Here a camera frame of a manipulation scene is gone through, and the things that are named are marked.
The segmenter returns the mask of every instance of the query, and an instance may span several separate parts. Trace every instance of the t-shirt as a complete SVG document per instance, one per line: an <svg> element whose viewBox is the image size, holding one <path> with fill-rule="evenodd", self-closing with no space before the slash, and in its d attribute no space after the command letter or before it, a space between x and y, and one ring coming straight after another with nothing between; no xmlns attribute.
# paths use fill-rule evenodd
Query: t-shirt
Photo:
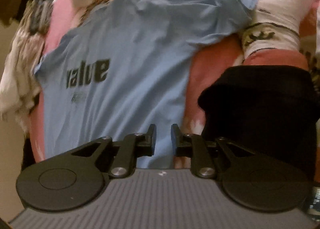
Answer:
<svg viewBox="0 0 320 229"><path fill-rule="evenodd" d="M44 93L47 158L102 136L157 125L139 168L171 168L192 56L246 27L257 0L113 0L69 31L35 70Z"/></svg>

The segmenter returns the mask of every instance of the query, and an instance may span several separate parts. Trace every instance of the white sock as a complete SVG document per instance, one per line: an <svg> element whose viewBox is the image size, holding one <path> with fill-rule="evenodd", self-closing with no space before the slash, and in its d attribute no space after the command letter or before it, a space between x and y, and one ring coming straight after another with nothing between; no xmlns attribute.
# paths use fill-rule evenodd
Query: white sock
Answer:
<svg viewBox="0 0 320 229"><path fill-rule="evenodd" d="M316 0L259 0L250 26L242 33L244 57L261 49L299 50L300 22Z"/></svg>

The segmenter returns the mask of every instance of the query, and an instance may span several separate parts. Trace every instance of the crumpled clothing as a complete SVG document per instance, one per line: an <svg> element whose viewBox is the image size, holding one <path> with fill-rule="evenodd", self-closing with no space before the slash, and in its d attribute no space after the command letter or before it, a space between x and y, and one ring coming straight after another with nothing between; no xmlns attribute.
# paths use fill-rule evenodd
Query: crumpled clothing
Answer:
<svg viewBox="0 0 320 229"><path fill-rule="evenodd" d="M38 32L42 35L46 35L50 27L51 15L53 10L52 2L53 0L45 0L43 2L43 8L38 27Z"/></svg>
<svg viewBox="0 0 320 229"><path fill-rule="evenodd" d="M317 36L316 36L316 53L312 59L310 74L320 101L320 6L317 10Z"/></svg>
<svg viewBox="0 0 320 229"><path fill-rule="evenodd" d="M30 109L41 88L34 78L33 69L39 63L44 47L44 36L31 35L29 26L34 3L28 2L23 19L7 55L0 82L0 113L5 117L10 111L25 133L28 132Z"/></svg>

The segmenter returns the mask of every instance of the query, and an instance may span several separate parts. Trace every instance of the gray plastic base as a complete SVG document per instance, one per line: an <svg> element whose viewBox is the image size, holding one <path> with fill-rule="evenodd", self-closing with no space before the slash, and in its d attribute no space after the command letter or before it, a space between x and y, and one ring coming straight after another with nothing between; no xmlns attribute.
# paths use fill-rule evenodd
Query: gray plastic base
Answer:
<svg viewBox="0 0 320 229"><path fill-rule="evenodd" d="M299 209L258 213L228 199L214 180L188 169L137 169L90 204L64 213L25 209L14 229L314 229Z"/></svg>

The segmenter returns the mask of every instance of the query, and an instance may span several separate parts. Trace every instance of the silver rivet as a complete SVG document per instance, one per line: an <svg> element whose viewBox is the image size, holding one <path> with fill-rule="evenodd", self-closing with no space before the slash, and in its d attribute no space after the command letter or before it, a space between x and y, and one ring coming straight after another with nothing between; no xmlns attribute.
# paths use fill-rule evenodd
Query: silver rivet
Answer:
<svg viewBox="0 0 320 229"><path fill-rule="evenodd" d="M127 170L122 167L116 167L111 170L111 173L115 176L123 176L124 174L127 173Z"/></svg>
<svg viewBox="0 0 320 229"><path fill-rule="evenodd" d="M206 167L206 168L201 168L199 170L199 173L202 175L202 176L212 176L214 174L214 169L213 168L209 168L209 167Z"/></svg>

